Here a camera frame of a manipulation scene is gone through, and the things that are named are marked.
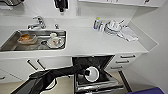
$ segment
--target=cabinet door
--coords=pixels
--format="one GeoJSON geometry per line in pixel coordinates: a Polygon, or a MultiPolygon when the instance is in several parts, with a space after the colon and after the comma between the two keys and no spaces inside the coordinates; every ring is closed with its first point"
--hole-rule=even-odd
{"type": "Polygon", "coordinates": [[[0,83],[9,83],[9,82],[19,82],[22,81],[9,73],[4,72],[3,70],[0,70],[0,83]]]}
{"type": "Polygon", "coordinates": [[[111,0],[79,0],[79,1],[98,2],[98,3],[111,3],[111,0]]]}
{"type": "Polygon", "coordinates": [[[112,0],[113,4],[139,5],[142,0],[112,0]]]}
{"type": "Polygon", "coordinates": [[[38,71],[34,61],[31,59],[8,59],[0,60],[0,69],[22,79],[27,80],[29,75],[38,71]]]}
{"type": "Polygon", "coordinates": [[[122,68],[128,66],[140,55],[141,53],[116,54],[114,58],[110,61],[110,63],[107,65],[105,70],[109,72],[122,70],[122,68]]]}
{"type": "Polygon", "coordinates": [[[73,66],[72,57],[68,56],[40,58],[39,62],[43,67],[46,67],[46,69],[58,69],[73,66]]]}
{"type": "Polygon", "coordinates": [[[166,0],[142,0],[140,6],[161,7],[166,0]]]}

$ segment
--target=floor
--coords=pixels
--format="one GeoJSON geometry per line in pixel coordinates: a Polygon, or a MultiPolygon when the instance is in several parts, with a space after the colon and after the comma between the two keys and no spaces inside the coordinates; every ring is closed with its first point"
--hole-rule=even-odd
{"type": "MultiPolygon", "coordinates": [[[[110,74],[116,79],[118,79],[120,83],[123,84],[118,72],[113,72],[110,74]]],[[[0,94],[10,94],[17,87],[19,87],[22,83],[24,83],[24,81],[0,84],[0,94]]],[[[73,77],[71,78],[61,77],[61,78],[57,78],[57,85],[52,90],[44,91],[41,94],[73,94],[73,91],[74,91],[73,88],[74,88],[73,77]]],[[[124,88],[123,90],[120,90],[118,94],[125,94],[125,93],[127,93],[127,90],[124,88]]]]}

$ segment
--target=stainless steel sink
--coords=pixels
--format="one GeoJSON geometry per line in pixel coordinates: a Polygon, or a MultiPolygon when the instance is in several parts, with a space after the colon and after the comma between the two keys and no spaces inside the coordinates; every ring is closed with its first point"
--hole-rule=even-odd
{"type": "Polygon", "coordinates": [[[1,46],[0,51],[31,51],[31,50],[59,50],[64,49],[66,43],[66,31],[64,30],[19,30],[14,32],[11,37],[1,46]],[[47,40],[51,33],[56,33],[58,37],[64,38],[64,44],[59,48],[48,47],[47,40]],[[37,42],[35,44],[20,44],[18,39],[23,34],[36,35],[37,42]]]}

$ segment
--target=chrome faucet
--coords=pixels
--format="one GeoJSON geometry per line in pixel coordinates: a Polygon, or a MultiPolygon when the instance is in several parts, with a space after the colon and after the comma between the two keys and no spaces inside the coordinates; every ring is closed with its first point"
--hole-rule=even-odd
{"type": "Polygon", "coordinates": [[[33,19],[37,19],[39,24],[28,25],[28,29],[34,29],[35,27],[40,27],[41,29],[46,28],[43,18],[41,16],[34,17],[33,19]]]}

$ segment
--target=drawer handle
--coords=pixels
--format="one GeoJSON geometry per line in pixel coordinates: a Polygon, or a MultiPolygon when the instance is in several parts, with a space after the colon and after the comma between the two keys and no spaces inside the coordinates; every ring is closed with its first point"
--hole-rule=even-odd
{"type": "Polygon", "coordinates": [[[145,0],[145,2],[144,2],[144,5],[146,4],[146,3],[148,3],[150,0],[145,0]]]}
{"type": "Polygon", "coordinates": [[[129,61],[127,60],[127,61],[116,61],[116,63],[117,64],[119,64],[119,63],[129,63],[129,61]]]}
{"type": "Polygon", "coordinates": [[[136,56],[135,55],[132,55],[132,56],[120,56],[120,58],[135,58],[136,56]]]}
{"type": "Polygon", "coordinates": [[[120,67],[111,67],[111,69],[121,69],[121,68],[123,68],[122,66],[120,66],[120,67]]]}
{"type": "Polygon", "coordinates": [[[0,78],[0,80],[3,80],[3,79],[5,79],[5,77],[0,78]]]}
{"type": "Polygon", "coordinates": [[[36,68],[32,63],[30,63],[30,60],[27,60],[27,63],[28,63],[31,67],[33,67],[35,70],[38,70],[38,68],[36,68]]]}
{"type": "Polygon", "coordinates": [[[46,69],[46,67],[44,67],[44,66],[40,63],[40,60],[39,60],[39,59],[37,60],[37,63],[39,63],[39,65],[43,68],[43,70],[46,69]]]}

